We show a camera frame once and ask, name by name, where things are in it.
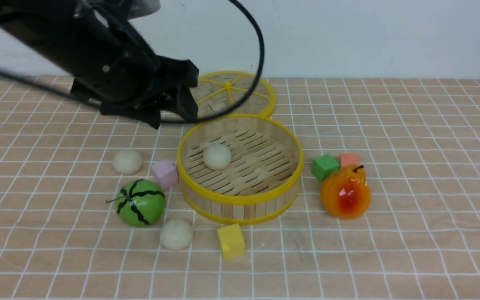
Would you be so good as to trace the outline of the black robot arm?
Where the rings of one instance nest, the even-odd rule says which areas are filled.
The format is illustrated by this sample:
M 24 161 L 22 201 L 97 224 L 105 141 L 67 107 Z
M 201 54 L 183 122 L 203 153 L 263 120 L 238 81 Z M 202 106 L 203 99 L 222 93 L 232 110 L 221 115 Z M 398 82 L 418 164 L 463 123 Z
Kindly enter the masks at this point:
M 73 77 L 64 97 L 158 129 L 163 111 L 198 117 L 199 75 L 189 60 L 154 53 L 128 22 L 159 9 L 158 0 L 0 0 L 0 29 Z

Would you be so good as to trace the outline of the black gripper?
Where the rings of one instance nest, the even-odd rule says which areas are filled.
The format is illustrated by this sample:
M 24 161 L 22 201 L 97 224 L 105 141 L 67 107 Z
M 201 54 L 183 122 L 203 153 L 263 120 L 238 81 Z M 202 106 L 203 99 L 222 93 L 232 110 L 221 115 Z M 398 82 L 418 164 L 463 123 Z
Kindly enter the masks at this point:
M 74 83 L 70 94 L 78 101 L 99 102 L 102 115 L 120 116 L 158 130 L 161 112 L 196 122 L 198 104 L 191 88 L 199 69 L 190 60 L 153 55 L 146 61 L 136 50 L 75 52 L 70 55 Z

